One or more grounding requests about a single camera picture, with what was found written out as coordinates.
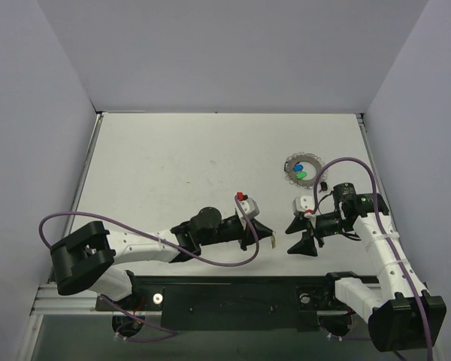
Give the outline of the large silver keyring disc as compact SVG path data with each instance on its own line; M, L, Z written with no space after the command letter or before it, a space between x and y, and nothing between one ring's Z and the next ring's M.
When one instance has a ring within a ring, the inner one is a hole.
M307 173L307 177L303 179L298 179L296 177L297 172L293 171L293 167L296 164L302 164L303 170ZM320 177L319 172L323 169L325 163L322 159L313 153L294 153L289 156L284 162L283 170L285 174L285 179L297 187L311 189L316 180L326 181L327 171L325 171Z

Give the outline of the yellow tagged key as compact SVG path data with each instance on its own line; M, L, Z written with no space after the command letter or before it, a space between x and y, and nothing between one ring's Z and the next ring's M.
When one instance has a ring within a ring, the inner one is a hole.
M271 248L275 249L276 247L277 247L277 239L276 239L275 232L273 232L273 234L271 236Z

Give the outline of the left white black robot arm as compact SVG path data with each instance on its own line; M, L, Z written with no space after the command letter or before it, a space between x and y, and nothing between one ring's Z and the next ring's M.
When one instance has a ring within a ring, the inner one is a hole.
M258 208L243 201L235 214L223 218L213 207L171 229L148 234L125 224L121 231L106 229L108 218L93 215L92 221L50 245L50 256L60 295L70 296L91 290L129 310L140 295L133 272L119 264L157 261L187 262L201 258L203 246L237 241L246 250L273 235L256 216Z

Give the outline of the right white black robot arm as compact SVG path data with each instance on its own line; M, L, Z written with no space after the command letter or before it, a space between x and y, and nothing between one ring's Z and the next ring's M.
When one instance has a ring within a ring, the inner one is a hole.
M362 243L380 285L380 294L365 286L352 272L330 272L320 290L330 308L348 306L368 325L371 341L381 352L434 347L446 316L442 297L430 294L418 278L392 227L389 209L379 194L358 194L352 183L332 190L334 210L320 214L312 196L292 203L294 219L286 234L301 233L290 254L317 256L324 239L333 235Z

